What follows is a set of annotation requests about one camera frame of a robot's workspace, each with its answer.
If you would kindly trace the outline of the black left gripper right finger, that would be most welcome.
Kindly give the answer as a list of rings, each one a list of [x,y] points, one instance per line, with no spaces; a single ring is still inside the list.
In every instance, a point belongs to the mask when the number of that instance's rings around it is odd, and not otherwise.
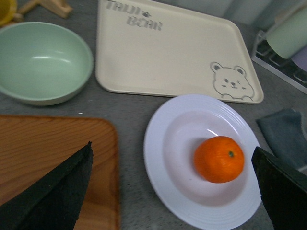
[[[307,176],[260,147],[252,156],[263,205],[276,230],[307,228]]]

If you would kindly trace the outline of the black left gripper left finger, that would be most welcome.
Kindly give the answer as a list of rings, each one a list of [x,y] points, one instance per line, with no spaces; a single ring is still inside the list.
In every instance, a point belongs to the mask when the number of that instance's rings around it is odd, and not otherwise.
[[[72,230],[92,173],[91,142],[0,207],[2,230]]]

